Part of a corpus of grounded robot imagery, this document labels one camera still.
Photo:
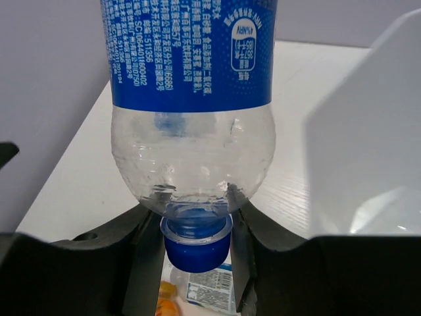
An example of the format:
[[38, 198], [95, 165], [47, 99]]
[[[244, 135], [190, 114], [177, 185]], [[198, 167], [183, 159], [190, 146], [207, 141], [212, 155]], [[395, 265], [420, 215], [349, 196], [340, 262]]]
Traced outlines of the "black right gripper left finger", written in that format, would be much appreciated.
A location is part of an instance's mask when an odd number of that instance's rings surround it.
[[72, 240], [1, 235], [2, 315], [154, 315], [161, 218], [137, 205]]

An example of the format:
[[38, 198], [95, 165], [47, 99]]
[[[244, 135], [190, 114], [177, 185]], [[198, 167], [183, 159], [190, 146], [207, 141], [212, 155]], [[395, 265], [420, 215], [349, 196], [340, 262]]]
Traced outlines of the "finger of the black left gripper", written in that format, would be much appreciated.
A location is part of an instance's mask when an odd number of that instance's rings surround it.
[[0, 169], [19, 153], [19, 147], [12, 142], [0, 143]]

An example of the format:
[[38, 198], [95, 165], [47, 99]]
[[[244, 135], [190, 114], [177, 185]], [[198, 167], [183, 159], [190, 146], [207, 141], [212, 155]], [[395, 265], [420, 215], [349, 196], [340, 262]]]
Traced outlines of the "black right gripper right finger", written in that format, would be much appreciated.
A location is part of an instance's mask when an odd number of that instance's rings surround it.
[[304, 239], [246, 203], [231, 260], [242, 315], [419, 315], [420, 237]]

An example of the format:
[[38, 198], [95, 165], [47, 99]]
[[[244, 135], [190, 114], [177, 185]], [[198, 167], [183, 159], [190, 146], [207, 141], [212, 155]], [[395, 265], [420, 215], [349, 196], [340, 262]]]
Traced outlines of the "clear bottle white green label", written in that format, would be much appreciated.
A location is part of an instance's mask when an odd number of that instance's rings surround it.
[[237, 314], [232, 266], [229, 263], [205, 273], [187, 273], [166, 260], [162, 280], [175, 285], [184, 302], [226, 315]]

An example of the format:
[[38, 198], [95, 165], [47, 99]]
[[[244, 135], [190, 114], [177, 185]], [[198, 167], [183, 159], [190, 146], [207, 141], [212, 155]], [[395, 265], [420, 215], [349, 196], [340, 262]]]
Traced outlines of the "clear bottle blue cap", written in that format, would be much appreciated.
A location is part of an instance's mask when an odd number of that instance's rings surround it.
[[170, 262], [203, 273], [228, 255], [232, 213], [276, 147], [276, 1], [102, 1], [111, 146], [133, 196], [162, 217]]

